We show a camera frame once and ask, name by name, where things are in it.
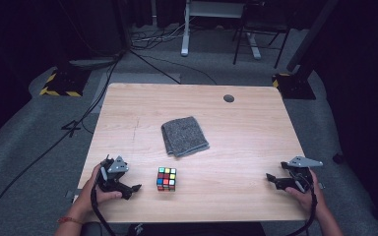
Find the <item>white desk frame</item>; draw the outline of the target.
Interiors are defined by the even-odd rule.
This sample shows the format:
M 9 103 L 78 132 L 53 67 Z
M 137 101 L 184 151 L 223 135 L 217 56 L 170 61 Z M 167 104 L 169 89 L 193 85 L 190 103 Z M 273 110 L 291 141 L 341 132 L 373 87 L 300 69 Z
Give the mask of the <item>white desk frame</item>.
M 190 20 L 193 17 L 214 17 L 240 19 L 243 3 L 208 2 L 207 0 L 186 0 L 184 10 L 184 33 L 180 54 L 189 54 Z

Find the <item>person's right hand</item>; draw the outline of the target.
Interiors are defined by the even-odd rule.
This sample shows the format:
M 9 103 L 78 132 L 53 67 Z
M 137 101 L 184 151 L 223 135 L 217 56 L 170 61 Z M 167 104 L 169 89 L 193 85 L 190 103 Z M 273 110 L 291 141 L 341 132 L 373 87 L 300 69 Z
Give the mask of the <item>person's right hand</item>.
M 320 220 L 323 217 L 323 214 L 328 210 L 328 207 L 319 186 L 316 174 L 313 171 L 310 171 L 310 173 L 313 179 L 314 193 L 311 193 L 310 191 L 307 193 L 301 193 L 291 187 L 287 187 L 285 191 L 298 200 L 299 204 L 308 212 L 312 211 L 312 196 L 315 196 L 317 201 L 317 205 L 315 207 L 315 217 Z

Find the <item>black chair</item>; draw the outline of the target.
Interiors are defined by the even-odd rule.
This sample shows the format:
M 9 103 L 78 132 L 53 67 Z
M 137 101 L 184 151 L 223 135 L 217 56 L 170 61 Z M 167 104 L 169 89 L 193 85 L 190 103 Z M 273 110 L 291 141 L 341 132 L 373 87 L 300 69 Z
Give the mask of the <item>black chair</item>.
M 289 36 L 293 15 L 294 11 L 287 8 L 287 0 L 247 0 L 242 8 L 240 22 L 232 38 L 236 40 L 232 64 L 236 64 L 239 48 L 242 46 L 243 34 L 272 35 L 273 38 L 268 43 L 271 46 L 282 33 L 284 35 L 282 45 L 276 47 L 279 54 L 274 68 L 277 68 Z

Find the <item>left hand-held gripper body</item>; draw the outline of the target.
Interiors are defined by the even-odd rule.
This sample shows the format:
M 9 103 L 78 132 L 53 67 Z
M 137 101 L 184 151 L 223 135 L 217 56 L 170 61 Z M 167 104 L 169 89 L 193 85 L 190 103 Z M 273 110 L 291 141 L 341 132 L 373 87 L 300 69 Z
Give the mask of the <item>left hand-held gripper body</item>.
M 128 186 L 119 179 L 129 170 L 127 163 L 118 155 L 115 159 L 107 157 L 99 169 L 97 184 L 104 192 L 124 192 Z

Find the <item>dark slanted stand pole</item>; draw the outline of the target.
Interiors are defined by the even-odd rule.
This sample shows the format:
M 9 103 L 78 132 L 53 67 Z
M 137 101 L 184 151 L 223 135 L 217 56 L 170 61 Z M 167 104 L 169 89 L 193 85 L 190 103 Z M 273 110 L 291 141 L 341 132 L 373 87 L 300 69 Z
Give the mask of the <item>dark slanted stand pole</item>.
M 324 5 L 315 22 L 312 24 L 308 34 L 306 34 L 287 64 L 286 69 L 288 71 L 293 72 L 297 65 L 303 64 L 306 52 L 310 49 L 313 40 L 316 38 L 318 32 L 325 24 L 338 2 L 339 0 L 328 0 Z

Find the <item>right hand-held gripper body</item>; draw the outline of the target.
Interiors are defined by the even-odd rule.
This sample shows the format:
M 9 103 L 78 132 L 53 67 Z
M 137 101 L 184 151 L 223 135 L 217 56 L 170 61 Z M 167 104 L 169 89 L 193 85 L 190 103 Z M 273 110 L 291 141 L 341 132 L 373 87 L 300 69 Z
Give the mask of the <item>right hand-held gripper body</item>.
M 310 167 L 320 167 L 323 165 L 323 162 L 304 156 L 296 156 L 291 161 L 288 161 L 286 165 L 297 189 L 302 193 L 306 193 L 313 186 Z

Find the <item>grey low stand foot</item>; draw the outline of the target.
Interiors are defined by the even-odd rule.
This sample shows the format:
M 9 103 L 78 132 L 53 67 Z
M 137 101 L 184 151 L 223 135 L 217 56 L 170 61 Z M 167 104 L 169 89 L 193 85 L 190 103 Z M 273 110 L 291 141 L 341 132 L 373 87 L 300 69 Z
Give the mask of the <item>grey low stand foot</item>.
M 117 62 L 116 58 L 96 58 L 96 59 L 80 59 L 71 60 L 70 64 L 73 67 L 82 70 L 97 70 L 109 67 Z

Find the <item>multicoloured puzzle cube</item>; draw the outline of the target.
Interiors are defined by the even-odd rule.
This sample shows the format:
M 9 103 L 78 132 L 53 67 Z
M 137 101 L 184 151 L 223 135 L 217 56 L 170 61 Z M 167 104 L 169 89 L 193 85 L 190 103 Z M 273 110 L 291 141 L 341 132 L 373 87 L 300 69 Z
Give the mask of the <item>multicoloured puzzle cube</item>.
M 176 189 L 177 170 L 170 167 L 160 167 L 157 171 L 157 189 L 174 192 Z

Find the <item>black yellow-striped stand base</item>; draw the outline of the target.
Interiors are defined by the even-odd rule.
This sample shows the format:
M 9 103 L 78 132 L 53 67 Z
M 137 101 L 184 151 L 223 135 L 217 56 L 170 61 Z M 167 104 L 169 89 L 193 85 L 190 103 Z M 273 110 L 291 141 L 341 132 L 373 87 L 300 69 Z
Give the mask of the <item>black yellow-striped stand base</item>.
M 55 69 L 48 77 L 39 94 L 73 97 L 82 96 L 90 74 L 90 71 L 81 69 L 74 69 L 71 72 L 62 72 Z

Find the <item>person's left hand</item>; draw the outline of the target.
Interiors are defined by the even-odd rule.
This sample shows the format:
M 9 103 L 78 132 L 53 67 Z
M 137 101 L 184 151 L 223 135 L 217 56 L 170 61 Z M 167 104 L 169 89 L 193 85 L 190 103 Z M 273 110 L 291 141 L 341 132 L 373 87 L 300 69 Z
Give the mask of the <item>person's left hand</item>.
M 98 164 L 90 177 L 90 179 L 84 185 L 80 195 L 74 201 L 70 215 L 75 219 L 84 221 L 85 218 L 93 211 L 92 207 L 92 200 L 91 200 L 91 192 L 94 187 L 95 179 L 97 174 L 99 173 L 100 165 Z M 114 200 L 114 199 L 121 199 L 122 194 L 120 192 L 104 192 L 99 187 L 95 187 L 96 190 L 96 201 L 99 204 L 104 202 Z

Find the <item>grey fluffy cloth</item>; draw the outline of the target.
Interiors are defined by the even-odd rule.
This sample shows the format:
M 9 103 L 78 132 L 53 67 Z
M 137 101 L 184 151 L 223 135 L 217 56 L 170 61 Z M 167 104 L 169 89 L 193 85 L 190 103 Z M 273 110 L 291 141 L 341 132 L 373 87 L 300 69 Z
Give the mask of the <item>grey fluffy cloth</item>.
M 160 129 L 166 153 L 169 155 L 183 157 L 210 147 L 193 116 L 168 121 Z

